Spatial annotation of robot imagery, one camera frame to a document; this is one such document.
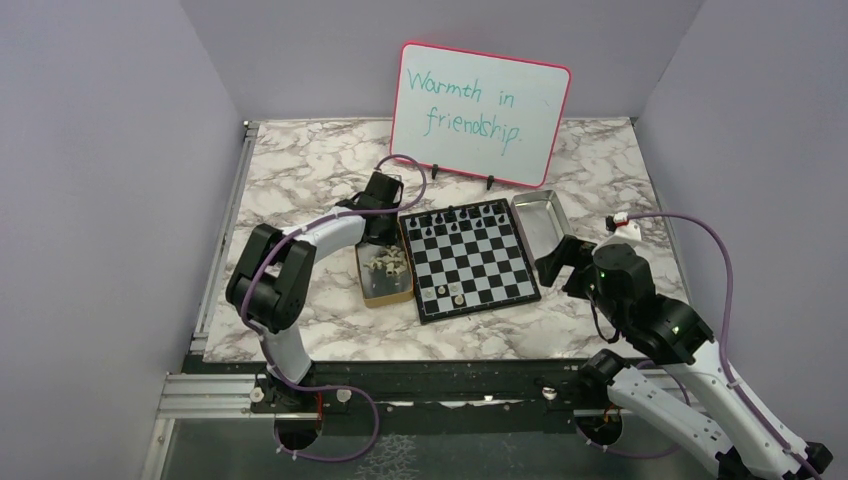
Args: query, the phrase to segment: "table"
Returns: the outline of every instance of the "table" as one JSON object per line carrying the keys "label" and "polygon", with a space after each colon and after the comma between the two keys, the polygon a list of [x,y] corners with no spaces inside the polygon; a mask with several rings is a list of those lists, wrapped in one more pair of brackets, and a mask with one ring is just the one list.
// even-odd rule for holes
{"label": "table", "polygon": [[[264,360],[255,334],[241,324],[223,292],[250,231],[261,222],[277,227],[306,222],[364,189],[375,163],[388,153],[390,134],[389,119],[262,123],[218,282],[204,361]],[[407,200],[415,195],[420,175],[413,167],[387,165],[383,172],[402,176]],[[557,192],[575,234],[592,241],[608,235],[604,217],[610,213],[658,209],[627,118],[564,120],[542,188]],[[487,191],[484,179],[439,172],[412,211],[509,200],[528,191],[501,184]],[[685,301],[665,222],[640,224],[646,245],[637,252],[650,262],[657,291]],[[560,292],[565,273],[552,288],[541,287],[539,302],[420,325],[414,301],[365,307],[353,248],[345,248],[315,265],[298,322],[314,360],[585,358],[604,347],[641,356],[625,342],[608,346],[598,337],[588,303]],[[601,322],[610,336],[612,327]]]}

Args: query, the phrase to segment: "whiteboard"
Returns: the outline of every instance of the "whiteboard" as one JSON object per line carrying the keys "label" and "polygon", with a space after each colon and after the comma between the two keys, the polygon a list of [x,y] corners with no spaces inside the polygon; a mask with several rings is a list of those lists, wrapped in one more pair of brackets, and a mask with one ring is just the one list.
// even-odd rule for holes
{"label": "whiteboard", "polygon": [[539,187],[570,83],[564,66],[407,43],[389,150],[439,169]]}

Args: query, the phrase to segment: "metal tray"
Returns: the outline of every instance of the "metal tray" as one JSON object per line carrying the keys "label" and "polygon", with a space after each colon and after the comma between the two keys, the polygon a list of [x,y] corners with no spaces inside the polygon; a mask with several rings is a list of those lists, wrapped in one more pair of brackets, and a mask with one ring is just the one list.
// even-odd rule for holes
{"label": "metal tray", "polygon": [[551,253],[565,235],[573,235],[553,190],[524,193],[510,203],[530,262]]}

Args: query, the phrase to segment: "white wall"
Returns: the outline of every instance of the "white wall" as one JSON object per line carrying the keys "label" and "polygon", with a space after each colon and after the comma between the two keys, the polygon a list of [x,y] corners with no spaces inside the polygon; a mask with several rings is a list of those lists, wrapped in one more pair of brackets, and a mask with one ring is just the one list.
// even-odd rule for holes
{"label": "white wall", "polygon": [[389,116],[412,39],[565,64],[566,116],[636,116],[702,2],[182,0],[250,119]]}
{"label": "white wall", "polygon": [[136,478],[241,119],[176,0],[3,2],[0,65],[0,478]]}
{"label": "white wall", "polygon": [[[707,0],[636,133],[667,210],[727,242],[730,354],[788,425],[848,478],[848,3]],[[724,269],[676,224],[696,307],[717,329]]]}

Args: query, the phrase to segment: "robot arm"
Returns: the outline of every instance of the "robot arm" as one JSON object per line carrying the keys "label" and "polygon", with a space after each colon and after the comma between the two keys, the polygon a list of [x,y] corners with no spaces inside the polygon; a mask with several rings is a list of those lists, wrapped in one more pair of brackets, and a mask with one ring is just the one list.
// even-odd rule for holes
{"label": "robot arm", "polygon": [[580,376],[591,391],[648,421],[718,477],[718,458],[733,448],[718,423],[657,387],[610,350],[595,354],[580,368]]}
{"label": "robot arm", "polygon": [[[695,394],[732,442],[729,451],[715,452],[722,466],[722,475],[733,472],[727,478],[750,478],[743,475],[782,480],[810,478],[801,463],[788,454],[790,452],[784,452],[757,421],[755,414],[734,391],[736,386],[728,384],[712,330],[689,305],[656,293],[647,260],[638,256],[630,246],[640,238],[638,231],[634,233],[634,228],[638,230],[638,227],[629,225],[623,232],[616,231],[611,241],[600,246],[566,236],[554,252],[536,261],[540,283],[551,286],[563,266],[574,267],[563,291],[571,297],[588,300],[593,308],[610,320],[628,343],[665,368]],[[621,370],[619,375],[636,375],[629,370],[632,369]],[[617,398],[621,401],[618,389],[613,388],[615,383],[607,387],[608,394],[611,400]],[[807,443],[792,433],[750,388],[744,384],[742,387],[766,420],[778,426],[792,451],[806,456],[806,461],[817,472],[823,472],[832,460],[827,448]],[[624,399],[625,403],[632,403],[636,396],[633,392],[630,399]],[[679,415],[680,402],[650,403],[650,407],[645,402],[633,406],[637,413],[644,413],[648,421],[678,441],[689,435],[693,425],[698,424],[694,417]],[[658,408],[665,413],[657,415]],[[697,445],[687,441],[681,442],[681,445],[690,451],[694,449],[693,453],[702,458],[709,449],[705,450],[702,444],[695,443]]]}
{"label": "robot arm", "polygon": [[227,301],[239,312],[262,262],[287,234],[303,232],[272,259],[272,265],[280,265],[279,275],[263,273],[247,306],[248,318],[265,339],[269,363],[291,382],[299,383],[312,364],[295,324],[306,300],[312,266],[339,249],[363,241],[394,244],[397,213],[363,216],[355,212],[395,208],[402,193],[399,180],[375,171],[363,192],[339,202],[322,216],[335,218],[312,228],[308,226],[313,222],[283,230],[263,223],[251,232],[226,288]]}

